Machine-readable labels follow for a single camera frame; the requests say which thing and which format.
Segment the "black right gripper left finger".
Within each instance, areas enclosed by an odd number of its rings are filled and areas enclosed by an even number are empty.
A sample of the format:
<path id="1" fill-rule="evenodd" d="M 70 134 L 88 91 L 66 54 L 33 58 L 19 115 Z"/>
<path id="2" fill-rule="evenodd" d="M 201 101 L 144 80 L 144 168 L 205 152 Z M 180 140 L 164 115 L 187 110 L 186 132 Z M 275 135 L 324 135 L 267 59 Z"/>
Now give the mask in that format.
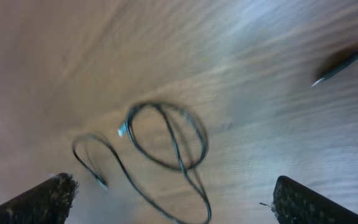
<path id="1" fill-rule="evenodd" d="M 60 173 L 0 205 L 0 224 L 65 223 L 79 184 Z"/>

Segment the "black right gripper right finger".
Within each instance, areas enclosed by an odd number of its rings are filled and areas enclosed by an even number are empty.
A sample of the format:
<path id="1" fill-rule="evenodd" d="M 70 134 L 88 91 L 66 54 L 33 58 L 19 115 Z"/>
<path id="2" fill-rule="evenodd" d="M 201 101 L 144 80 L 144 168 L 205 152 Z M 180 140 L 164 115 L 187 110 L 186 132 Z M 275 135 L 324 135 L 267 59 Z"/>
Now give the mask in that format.
<path id="1" fill-rule="evenodd" d="M 284 175 L 275 184 L 272 211 L 280 224 L 358 224 L 358 214 Z"/>

